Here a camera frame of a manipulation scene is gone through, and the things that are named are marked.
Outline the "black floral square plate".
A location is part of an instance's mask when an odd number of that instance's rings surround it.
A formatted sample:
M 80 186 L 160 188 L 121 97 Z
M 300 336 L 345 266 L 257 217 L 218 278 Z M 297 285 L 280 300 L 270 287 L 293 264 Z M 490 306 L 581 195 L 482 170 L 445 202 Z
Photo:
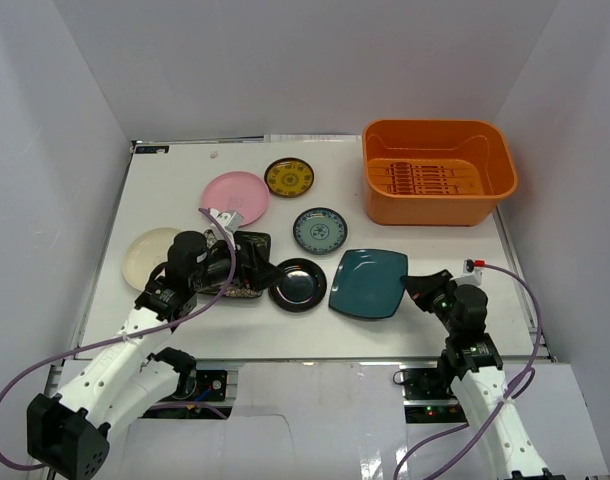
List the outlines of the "black floral square plate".
M 215 296 L 227 279 L 231 258 L 229 248 L 218 240 L 213 230 L 205 230 L 207 246 L 210 252 L 210 262 L 202 295 Z M 237 267 L 236 273 L 228 289 L 224 293 L 227 298 L 256 299 L 263 295 L 262 290 L 254 290 L 255 270 L 258 260 L 268 261 L 271 250 L 271 236 L 262 232 L 238 231 L 234 234 Z

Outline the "black round plate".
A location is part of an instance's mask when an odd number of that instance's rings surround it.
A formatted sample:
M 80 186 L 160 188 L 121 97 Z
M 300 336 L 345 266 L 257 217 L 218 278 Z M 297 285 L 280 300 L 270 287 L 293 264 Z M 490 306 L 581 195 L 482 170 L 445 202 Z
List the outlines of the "black round plate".
M 291 258 L 282 261 L 278 268 L 283 276 L 268 289 L 275 305 L 287 312 L 303 313 L 322 302 L 327 291 L 327 278 L 317 263 Z

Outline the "teal square plate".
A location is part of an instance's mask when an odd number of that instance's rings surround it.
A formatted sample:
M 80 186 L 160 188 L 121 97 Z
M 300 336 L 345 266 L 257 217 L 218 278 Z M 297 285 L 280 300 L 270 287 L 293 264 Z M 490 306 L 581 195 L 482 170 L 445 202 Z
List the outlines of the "teal square plate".
M 401 278 L 408 257 L 382 249 L 346 250 L 337 267 L 328 306 L 344 316 L 363 320 L 392 317 L 403 298 Z

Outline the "blue floral round plate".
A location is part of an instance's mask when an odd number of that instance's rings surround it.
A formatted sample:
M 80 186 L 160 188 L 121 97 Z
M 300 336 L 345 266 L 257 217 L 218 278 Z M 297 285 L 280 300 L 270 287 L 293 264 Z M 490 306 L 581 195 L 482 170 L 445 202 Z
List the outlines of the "blue floral round plate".
M 326 255 L 338 250 L 348 234 L 345 219 L 335 210 L 325 207 L 302 212 L 292 226 L 296 243 L 312 255 Z

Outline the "pink round plate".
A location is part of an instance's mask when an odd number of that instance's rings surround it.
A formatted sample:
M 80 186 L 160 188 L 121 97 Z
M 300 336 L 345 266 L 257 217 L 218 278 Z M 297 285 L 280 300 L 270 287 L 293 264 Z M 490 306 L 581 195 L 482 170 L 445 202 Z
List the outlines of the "pink round plate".
M 242 216 L 242 226 L 247 226 L 267 211 L 269 200 L 269 189 L 259 176 L 232 171 L 208 183 L 202 192 L 201 206 L 219 212 L 233 210 Z

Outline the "yellow patterned round plate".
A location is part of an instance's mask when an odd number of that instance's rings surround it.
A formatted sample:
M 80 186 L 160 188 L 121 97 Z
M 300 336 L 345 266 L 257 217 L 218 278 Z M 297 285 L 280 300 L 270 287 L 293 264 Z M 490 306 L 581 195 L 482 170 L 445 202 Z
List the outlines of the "yellow patterned round plate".
M 272 162 L 264 173 L 270 193 L 280 198 L 297 198 L 307 193 L 315 181 L 313 167 L 306 161 L 286 157 Z

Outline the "cream round plate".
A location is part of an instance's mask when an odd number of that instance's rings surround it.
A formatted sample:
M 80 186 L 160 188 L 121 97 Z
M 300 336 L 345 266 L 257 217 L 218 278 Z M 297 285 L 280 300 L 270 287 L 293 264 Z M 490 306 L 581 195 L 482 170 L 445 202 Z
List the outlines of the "cream round plate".
M 156 228 L 131 243 L 122 262 L 123 277 L 130 287 L 144 290 L 152 270 L 166 261 L 168 249 L 179 233 L 175 228 Z

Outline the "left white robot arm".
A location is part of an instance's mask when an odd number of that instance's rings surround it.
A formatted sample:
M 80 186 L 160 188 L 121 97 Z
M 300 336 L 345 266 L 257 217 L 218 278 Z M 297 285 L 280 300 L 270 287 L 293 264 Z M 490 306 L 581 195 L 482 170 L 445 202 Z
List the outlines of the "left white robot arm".
M 260 292 L 275 283 L 282 272 L 270 263 L 270 249 L 270 235 L 260 232 L 237 232 L 231 241 L 212 231 L 177 233 L 116 343 L 101 348 L 53 396 L 39 394 L 30 402 L 29 455 L 67 479 L 91 479 L 113 438 L 156 403 L 198 399 L 196 359 L 164 343 L 199 295 L 231 288 Z

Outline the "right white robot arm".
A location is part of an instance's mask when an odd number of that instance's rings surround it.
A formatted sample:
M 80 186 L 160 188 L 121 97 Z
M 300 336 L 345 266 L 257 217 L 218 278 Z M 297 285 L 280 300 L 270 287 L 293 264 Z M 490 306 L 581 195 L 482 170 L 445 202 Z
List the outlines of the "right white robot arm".
M 524 368 L 506 378 L 503 360 L 486 332 L 488 297 L 480 288 L 482 272 L 503 273 L 523 287 L 536 316 L 536 336 Z M 447 331 L 437 363 L 436 384 L 457 399 L 466 426 L 474 430 L 468 443 L 429 479 L 438 479 L 472 449 L 480 450 L 487 479 L 563 479 L 553 473 L 531 442 L 515 405 L 535 376 L 534 363 L 543 336 L 540 305 L 518 274 L 482 260 L 468 260 L 461 277 L 442 270 L 427 276 L 403 276 L 401 283 L 415 305 L 435 315 Z

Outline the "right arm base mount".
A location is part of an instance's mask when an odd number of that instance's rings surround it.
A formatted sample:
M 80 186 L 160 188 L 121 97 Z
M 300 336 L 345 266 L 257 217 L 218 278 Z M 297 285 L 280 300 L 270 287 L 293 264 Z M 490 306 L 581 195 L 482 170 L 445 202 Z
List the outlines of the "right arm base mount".
M 465 414 L 437 368 L 399 369 L 392 381 L 402 388 L 407 424 L 464 423 Z

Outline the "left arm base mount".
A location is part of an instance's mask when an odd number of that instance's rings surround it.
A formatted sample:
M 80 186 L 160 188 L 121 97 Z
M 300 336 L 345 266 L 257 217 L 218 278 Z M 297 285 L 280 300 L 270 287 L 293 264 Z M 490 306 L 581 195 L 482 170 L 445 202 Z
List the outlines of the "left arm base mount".
M 197 370 L 194 392 L 186 398 L 170 396 L 143 417 L 166 420 L 227 420 L 232 408 L 225 405 L 228 372 L 226 370 Z

